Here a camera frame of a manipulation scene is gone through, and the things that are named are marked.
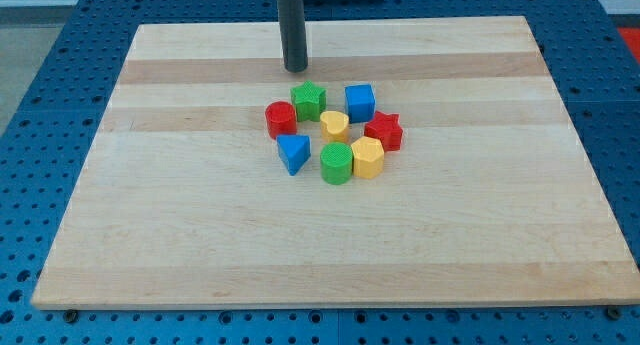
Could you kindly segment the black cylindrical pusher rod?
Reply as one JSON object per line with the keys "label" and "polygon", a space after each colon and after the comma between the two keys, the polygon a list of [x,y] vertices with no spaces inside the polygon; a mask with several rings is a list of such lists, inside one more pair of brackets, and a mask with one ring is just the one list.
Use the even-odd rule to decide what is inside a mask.
{"label": "black cylindrical pusher rod", "polygon": [[308,66],[303,0],[276,0],[284,67],[292,73]]}

